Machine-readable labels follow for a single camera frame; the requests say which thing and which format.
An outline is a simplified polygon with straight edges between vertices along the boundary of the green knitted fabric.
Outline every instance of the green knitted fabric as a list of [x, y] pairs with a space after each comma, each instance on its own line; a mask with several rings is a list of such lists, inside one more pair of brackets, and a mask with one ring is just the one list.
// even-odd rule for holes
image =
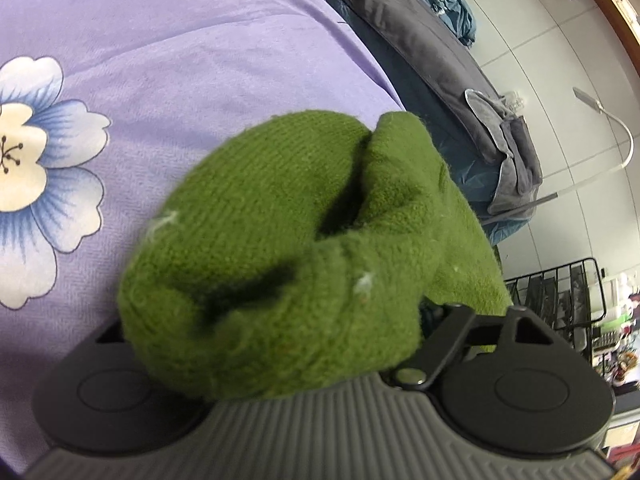
[[229, 140], [124, 274], [149, 372], [207, 399], [319, 388], [409, 357], [418, 303], [510, 304], [482, 228], [413, 115], [291, 114]]

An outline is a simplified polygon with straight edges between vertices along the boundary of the yellow flower center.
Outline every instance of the yellow flower center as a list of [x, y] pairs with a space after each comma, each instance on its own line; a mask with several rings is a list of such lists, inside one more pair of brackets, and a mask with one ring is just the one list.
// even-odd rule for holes
[[21, 103], [0, 106], [0, 212], [27, 207], [47, 185], [47, 172], [37, 164], [47, 134], [25, 125], [32, 115], [31, 107]]

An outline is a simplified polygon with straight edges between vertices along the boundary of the wooden beam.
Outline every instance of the wooden beam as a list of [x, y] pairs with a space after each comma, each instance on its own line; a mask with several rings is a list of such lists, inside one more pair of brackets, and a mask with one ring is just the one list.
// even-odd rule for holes
[[640, 75], [640, 26], [624, 12], [619, 0], [595, 0]]

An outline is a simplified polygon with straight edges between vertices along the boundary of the white tiled wall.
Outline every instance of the white tiled wall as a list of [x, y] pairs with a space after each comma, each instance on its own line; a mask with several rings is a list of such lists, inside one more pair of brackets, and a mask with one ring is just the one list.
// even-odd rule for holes
[[[593, 0], [468, 0], [471, 53], [498, 91], [524, 98], [544, 174], [540, 196], [619, 164], [626, 133], [576, 100], [597, 97], [640, 136], [640, 78]], [[640, 10], [640, 0], [631, 0]], [[506, 277], [593, 255], [607, 272], [640, 270], [640, 146], [627, 171], [542, 205], [500, 244]]]

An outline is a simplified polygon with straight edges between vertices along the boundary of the purple blanket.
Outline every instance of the purple blanket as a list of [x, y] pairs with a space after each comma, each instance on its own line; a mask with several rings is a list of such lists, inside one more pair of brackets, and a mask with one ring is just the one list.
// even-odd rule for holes
[[274, 115], [402, 106], [323, 0], [0, 0], [0, 66], [0, 456], [23, 470], [36, 382], [194, 164]]

